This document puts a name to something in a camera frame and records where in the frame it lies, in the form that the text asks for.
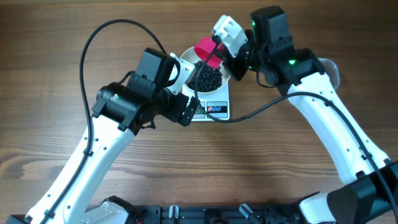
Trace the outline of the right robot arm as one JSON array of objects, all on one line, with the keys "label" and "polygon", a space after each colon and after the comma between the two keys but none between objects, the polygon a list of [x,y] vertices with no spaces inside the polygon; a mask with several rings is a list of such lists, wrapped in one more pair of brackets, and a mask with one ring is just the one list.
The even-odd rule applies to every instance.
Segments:
[{"label": "right robot arm", "polygon": [[366,223],[397,210],[397,163],[361,129],[336,94],[325,67],[309,49],[294,47],[285,12],[278,6],[251,14],[244,30],[229,16],[213,27],[225,46],[223,63],[240,80],[263,73],[311,125],[338,171],[342,188],[301,199],[305,223]]}]

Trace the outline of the black beans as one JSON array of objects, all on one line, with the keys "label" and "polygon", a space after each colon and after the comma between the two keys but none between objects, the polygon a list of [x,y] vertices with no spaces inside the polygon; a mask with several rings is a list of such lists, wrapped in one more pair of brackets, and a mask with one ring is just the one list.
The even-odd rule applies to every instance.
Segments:
[{"label": "black beans", "polygon": [[[195,74],[193,78],[188,82],[188,87],[190,89],[195,88],[196,79],[198,72],[203,65],[203,61],[198,61],[194,64]],[[205,65],[203,68],[197,85],[197,92],[210,92],[217,90],[222,85],[222,73],[219,68],[213,68],[209,65]]]}]

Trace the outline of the pink measuring scoop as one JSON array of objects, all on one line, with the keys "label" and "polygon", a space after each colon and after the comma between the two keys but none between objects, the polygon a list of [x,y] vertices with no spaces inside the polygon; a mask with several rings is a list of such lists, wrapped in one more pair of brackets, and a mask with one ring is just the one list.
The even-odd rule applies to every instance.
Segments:
[{"label": "pink measuring scoop", "polygon": [[[197,43],[194,46],[194,52],[196,55],[202,60],[203,62],[208,58],[208,56],[211,54],[212,50],[216,46],[216,43],[212,41],[211,37],[204,37],[202,38],[199,43]],[[218,68],[220,64],[222,63],[222,59],[220,59],[216,54],[213,54],[213,56],[209,59],[207,62],[207,65],[213,67],[213,68]]]}]

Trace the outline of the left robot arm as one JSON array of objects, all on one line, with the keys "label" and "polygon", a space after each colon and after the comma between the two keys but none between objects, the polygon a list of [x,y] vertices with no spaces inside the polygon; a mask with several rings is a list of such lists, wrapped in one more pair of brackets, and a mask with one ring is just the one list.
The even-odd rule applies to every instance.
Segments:
[{"label": "left robot arm", "polygon": [[161,114],[190,124],[197,103],[180,90],[195,71],[191,62],[148,48],[127,86],[113,82],[97,95],[87,129],[47,193],[8,223],[135,223],[134,207],[118,197],[87,206],[114,160],[146,123]]}]

